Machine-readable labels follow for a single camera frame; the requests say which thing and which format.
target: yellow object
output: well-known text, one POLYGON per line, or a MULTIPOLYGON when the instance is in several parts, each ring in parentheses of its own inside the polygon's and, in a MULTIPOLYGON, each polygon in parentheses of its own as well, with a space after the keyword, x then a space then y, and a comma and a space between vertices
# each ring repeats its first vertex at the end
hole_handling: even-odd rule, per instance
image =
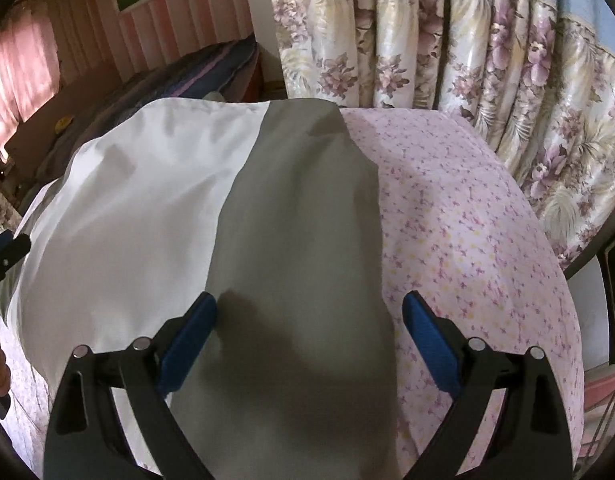
POLYGON ((73 115, 66 115, 65 117, 60 118, 54 125, 54 133, 57 135, 62 134, 63 131, 65 131, 68 126, 70 126, 73 119, 73 115))

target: white fabric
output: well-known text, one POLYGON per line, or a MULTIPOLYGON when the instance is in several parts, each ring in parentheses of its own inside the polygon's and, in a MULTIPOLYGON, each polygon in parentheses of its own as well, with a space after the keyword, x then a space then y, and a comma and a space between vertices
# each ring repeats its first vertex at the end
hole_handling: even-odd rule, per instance
MULTIPOLYGON (((75 346, 125 348, 204 290, 219 212, 268 104, 158 100, 75 155, 32 229, 8 309, 51 396, 75 346)), ((137 461, 150 465, 129 404, 118 408, 137 461)))

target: pink curtain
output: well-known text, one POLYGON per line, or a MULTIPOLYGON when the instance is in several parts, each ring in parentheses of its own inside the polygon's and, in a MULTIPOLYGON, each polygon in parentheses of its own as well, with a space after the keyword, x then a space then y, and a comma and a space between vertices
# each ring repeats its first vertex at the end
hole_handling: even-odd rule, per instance
POLYGON ((0 158, 6 142, 59 91, 59 59, 44 4, 24 5, 0 28, 0 158))

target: pink floral fabric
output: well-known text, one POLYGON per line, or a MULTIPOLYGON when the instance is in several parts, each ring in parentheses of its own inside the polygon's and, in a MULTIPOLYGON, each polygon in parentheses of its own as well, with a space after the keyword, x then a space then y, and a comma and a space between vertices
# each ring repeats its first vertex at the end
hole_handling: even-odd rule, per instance
MULTIPOLYGON (((583 431, 581 333, 563 273, 527 199, 472 127, 429 110, 342 110, 379 167, 383 298, 395 321, 399 468, 406 473, 449 409, 403 327, 421 292, 436 314, 497 350, 545 349, 567 412, 573 456, 583 431)), ((501 395, 463 470, 481 461, 501 395)))

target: gray fabric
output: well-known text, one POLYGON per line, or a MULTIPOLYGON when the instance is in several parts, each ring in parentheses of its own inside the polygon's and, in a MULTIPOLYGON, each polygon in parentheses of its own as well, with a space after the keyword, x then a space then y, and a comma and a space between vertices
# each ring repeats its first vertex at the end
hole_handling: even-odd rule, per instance
POLYGON ((272 102, 219 216, 215 332, 172 413, 217 478, 398 478, 376 166, 335 105, 272 102))

